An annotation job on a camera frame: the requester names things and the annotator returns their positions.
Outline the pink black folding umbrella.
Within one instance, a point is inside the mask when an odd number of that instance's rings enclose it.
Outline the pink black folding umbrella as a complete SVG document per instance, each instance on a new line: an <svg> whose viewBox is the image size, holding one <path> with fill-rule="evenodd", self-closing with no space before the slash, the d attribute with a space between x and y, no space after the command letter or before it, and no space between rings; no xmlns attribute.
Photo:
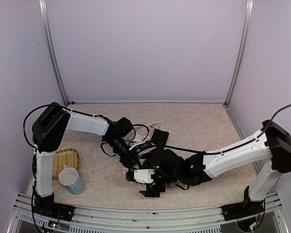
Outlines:
<svg viewBox="0 0 291 233"><path fill-rule="evenodd" d="M158 198L171 184L187 190L190 187L189 161L166 146L168 132L158 129L151 132L148 126L145 128L151 137L149 140L127 141L124 137L135 128L128 119L122 118L103 136L103 141L112 147L126 168L126 180L138 184L139 193L145 197Z"/></svg>

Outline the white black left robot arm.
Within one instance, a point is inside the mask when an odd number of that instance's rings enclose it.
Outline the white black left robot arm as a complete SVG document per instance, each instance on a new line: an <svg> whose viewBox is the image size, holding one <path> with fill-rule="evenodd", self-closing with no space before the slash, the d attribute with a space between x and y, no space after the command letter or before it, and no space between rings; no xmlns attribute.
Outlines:
<svg viewBox="0 0 291 233"><path fill-rule="evenodd" d="M67 132L100 136L119 156L126 168L139 166L137 153L130 150L124 137L133 126L126 118L113 121L103 115L81 113L57 102L44 105L44 111L32 125L32 141L36 150L36 188L38 197L53 197L52 173L55 152L62 145Z"/></svg>

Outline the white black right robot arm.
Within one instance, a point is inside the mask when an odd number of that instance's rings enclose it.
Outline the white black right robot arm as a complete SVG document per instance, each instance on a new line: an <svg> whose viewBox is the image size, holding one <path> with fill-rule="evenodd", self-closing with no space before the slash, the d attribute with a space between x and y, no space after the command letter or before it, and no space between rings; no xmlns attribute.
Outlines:
<svg viewBox="0 0 291 233"><path fill-rule="evenodd" d="M262 123L253 135L213 151L200 151L187 159L173 151L154 149L145 160L147 169L133 173L133 179L146 184L146 197L158 197L164 185L175 184L183 190L211 181L213 178L263 160L264 167L244 191L242 206L260 204L282 174L291 172L291 135L271 120Z"/></svg>

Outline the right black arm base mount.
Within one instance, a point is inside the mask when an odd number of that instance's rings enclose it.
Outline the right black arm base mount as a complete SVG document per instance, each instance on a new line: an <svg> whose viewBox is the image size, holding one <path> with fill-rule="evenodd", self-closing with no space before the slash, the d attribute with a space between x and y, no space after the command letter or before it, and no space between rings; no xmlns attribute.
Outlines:
<svg viewBox="0 0 291 233"><path fill-rule="evenodd" d="M249 187L244 191L243 201L226 204L221 207L225 221L235 220L247 216L256 215L264 211L264 200L252 201L249 197Z"/></svg>

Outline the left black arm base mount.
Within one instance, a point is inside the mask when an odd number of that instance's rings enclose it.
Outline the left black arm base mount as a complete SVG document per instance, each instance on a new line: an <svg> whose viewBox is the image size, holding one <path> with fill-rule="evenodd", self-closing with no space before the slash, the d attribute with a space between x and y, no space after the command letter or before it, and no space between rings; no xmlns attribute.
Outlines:
<svg viewBox="0 0 291 233"><path fill-rule="evenodd" d="M35 190L33 192L32 209L35 214L55 218L57 220L72 221L75 207L54 201L54 193L42 197Z"/></svg>

